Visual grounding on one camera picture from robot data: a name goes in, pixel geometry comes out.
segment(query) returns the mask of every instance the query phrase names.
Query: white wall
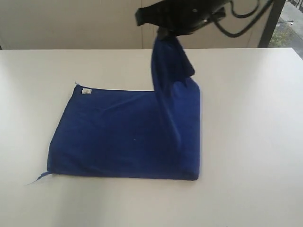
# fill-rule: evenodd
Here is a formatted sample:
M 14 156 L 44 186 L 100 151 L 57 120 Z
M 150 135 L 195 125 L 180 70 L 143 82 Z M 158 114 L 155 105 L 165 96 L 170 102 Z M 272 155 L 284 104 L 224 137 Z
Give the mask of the white wall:
M 2 0 L 0 44 L 3 49 L 150 49 L 156 27 L 137 27 L 134 13 L 157 1 Z M 256 0 L 235 3 L 238 13 L 245 13 L 254 8 Z M 228 38 L 209 25 L 181 41 L 185 48 L 257 47 L 267 17 L 268 13 L 240 38 Z M 222 24 L 236 32 L 250 20 L 229 15 Z

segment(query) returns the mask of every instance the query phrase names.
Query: black wire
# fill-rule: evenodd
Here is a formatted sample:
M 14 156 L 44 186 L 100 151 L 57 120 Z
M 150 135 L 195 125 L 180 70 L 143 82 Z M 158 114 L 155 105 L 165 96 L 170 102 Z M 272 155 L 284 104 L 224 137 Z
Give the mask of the black wire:
M 216 27 L 226 36 L 230 37 L 230 38 L 237 38 L 240 37 L 241 35 L 245 34 L 248 30 L 250 30 L 255 23 L 257 23 L 260 18 L 264 15 L 264 13 L 269 9 L 269 7 L 271 6 L 271 4 L 274 2 L 274 0 L 268 0 L 268 2 L 265 4 L 265 6 L 261 9 L 261 11 L 256 15 L 256 17 L 245 27 L 243 28 L 243 30 L 241 30 L 238 33 L 230 33 L 228 31 L 226 31 L 218 22 L 218 20 L 213 16 L 212 12 L 209 12 L 209 17 L 212 20 L 212 22 L 216 25 Z
M 230 4 L 231 4 L 231 7 L 232 7 L 232 14 L 234 17 L 236 18 L 239 18 L 239 19 L 244 19 L 244 18 L 248 18 L 252 15 L 254 15 L 254 13 L 259 9 L 259 6 L 260 6 L 260 0 L 257 0 L 257 6 L 248 14 L 237 14 L 234 10 L 234 3 L 233 3 L 233 0 L 230 1 Z

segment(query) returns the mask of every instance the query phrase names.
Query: green foliage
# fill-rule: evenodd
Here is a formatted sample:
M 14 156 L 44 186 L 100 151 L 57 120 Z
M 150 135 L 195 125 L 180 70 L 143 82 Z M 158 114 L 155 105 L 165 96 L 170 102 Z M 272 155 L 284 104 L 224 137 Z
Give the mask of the green foliage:
M 279 29 L 276 27 L 273 36 L 271 37 L 269 47 L 287 47 L 292 39 L 294 32 L 289 25 Z

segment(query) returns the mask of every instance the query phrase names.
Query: white tag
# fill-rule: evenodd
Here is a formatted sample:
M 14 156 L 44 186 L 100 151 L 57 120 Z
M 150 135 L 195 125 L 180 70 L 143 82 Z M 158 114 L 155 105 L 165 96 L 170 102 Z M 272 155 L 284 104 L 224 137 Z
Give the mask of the white tag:
M 84 89 L 82 90 L 82 94 L 91 94 L 91 89 L 84 88 Z

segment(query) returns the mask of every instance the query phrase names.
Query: blue towel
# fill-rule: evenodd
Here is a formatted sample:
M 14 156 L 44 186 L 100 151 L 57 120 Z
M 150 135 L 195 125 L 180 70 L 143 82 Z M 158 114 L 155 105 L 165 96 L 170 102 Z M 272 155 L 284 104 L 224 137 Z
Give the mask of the blue towel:
M 196 180 L 200 91 L 177 38 L 156 39 L 154 91 L 76 85 L 49 146 L 47 173 Z

